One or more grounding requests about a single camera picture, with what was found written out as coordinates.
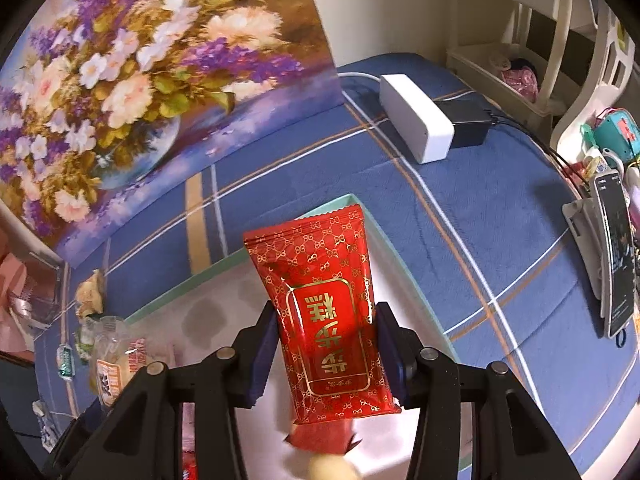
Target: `plaid pattern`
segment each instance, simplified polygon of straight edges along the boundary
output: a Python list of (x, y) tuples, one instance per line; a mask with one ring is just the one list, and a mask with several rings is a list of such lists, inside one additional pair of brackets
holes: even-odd
[[(466, 90), (409, 54), (344, 70), (406, 73), (432, 97)], [(507, 362), (585, 471), (635, 404), (640, 367), (633, 328), (623, 349), (598, 337), (599, 304), (561, 213), (572, 200), (562, 179), (507, 126), (492, 128), (482, 146), (413, 164), (375, 83), (343, 88), (344, 106), (245, 146), (131, 219), (69, 272), (69, 293), (101, 267), (109, 312), (126, 317), (239, 249), (243, 232), (351, 192), (398, 250), (462, 362)], [(275, 188), (276, 196), (266, 192)], [(61, 429), (94, 398), (86, 368), (70, 383), (55, 371), (57, 346), (78, 326), (66, 304), (36, 341), (40, 394)]]

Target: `phone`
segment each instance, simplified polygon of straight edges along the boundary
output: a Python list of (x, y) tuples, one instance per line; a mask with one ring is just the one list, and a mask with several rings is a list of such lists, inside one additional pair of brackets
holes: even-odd
[(591, 179), (591, 193), (600, 209), (605, 334), (613, 338), (634, 313), (634, 243), (618, 172), (595, 175)]

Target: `black power adapter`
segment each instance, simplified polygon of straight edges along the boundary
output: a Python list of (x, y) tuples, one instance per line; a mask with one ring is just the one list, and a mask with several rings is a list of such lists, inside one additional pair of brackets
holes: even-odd
[(494, 124), (490, 115), (472, 100), (436, 101), (435, 104), (453, 123), (451, 148), (480, 146)]

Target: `white box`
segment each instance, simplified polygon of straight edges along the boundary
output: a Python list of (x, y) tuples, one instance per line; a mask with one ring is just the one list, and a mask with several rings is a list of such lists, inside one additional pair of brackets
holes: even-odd
[(383, 75), (380, 103), (419, 164), (446, 158), (453, 124), (416, 83), (405, 74)]

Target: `metal screw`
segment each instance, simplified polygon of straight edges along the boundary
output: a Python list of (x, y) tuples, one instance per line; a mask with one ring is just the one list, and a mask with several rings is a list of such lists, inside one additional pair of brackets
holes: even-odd
[(160, 361), (153, 361), (151, 364), (147, 365), (146, 373), (149, 375), (158, 375), (164, 371), (164, 363)]
[(235, 355), (236, 355), (236, 351), (233, 348), (231, 348), (231, 346), (223, 346), (216, 352), (216, 357), (222, 360), (231, 359)]
[(440, 353), (430, 346), (425, 346), (422, 350), (420, 350), (420, 357), (427, 361), (435, 361)]
[(502, 361), (494, 361), (493, 363), (491, 363), (491, 370), (493, 370), (498, 375), (504, 375), (509, 371), (509, 367)]

